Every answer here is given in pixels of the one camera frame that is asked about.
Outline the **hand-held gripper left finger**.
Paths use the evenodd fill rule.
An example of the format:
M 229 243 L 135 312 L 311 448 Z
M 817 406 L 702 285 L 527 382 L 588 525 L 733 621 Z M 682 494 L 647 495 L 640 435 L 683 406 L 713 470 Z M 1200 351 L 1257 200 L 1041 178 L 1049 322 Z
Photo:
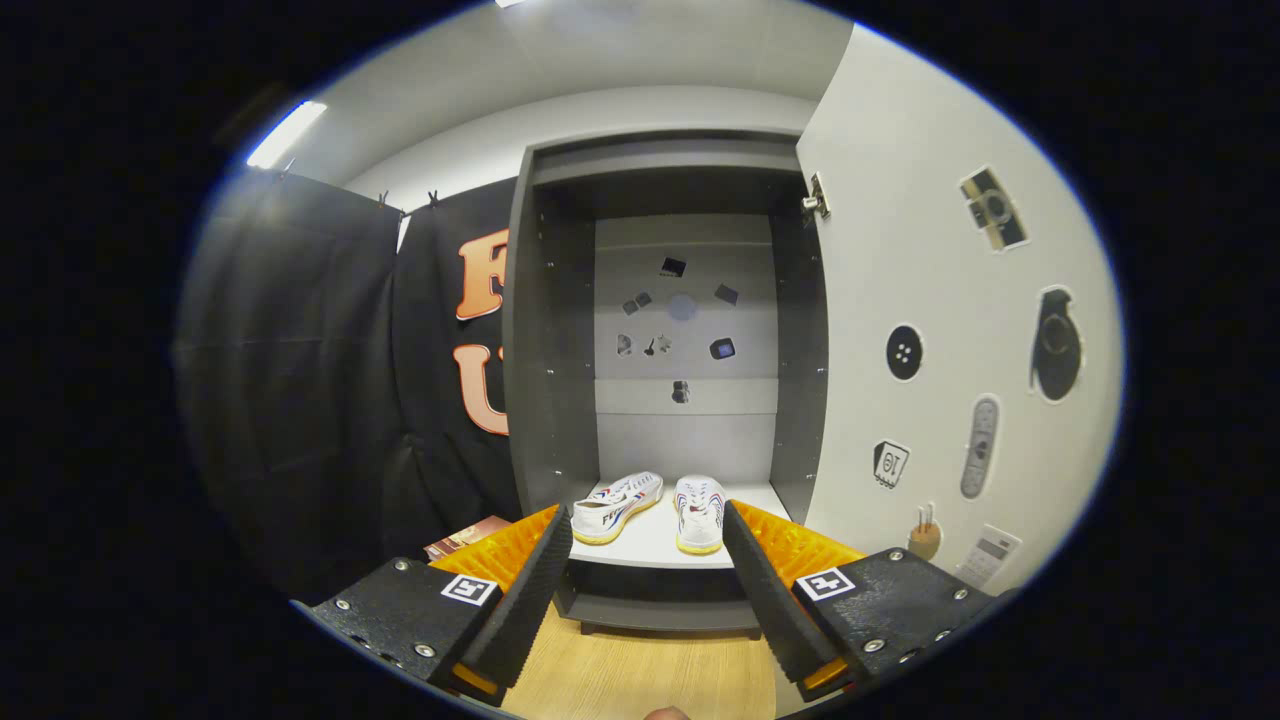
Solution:
M 572 544 L 570 507 L 552 505 L 433 562 L 394 557 L 319 603 L 291 606 L 411 685 L 498 708 Z

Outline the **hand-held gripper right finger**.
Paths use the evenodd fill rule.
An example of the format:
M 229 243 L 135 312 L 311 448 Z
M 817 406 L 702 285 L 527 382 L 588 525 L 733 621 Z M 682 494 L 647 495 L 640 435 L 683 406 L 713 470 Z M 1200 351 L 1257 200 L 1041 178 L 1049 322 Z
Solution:
M 744 502 L 723 544 L 786 678 L 805 701 L 865 694 L 956 644 L 1004 607 L 923 557 L 865 555 Z

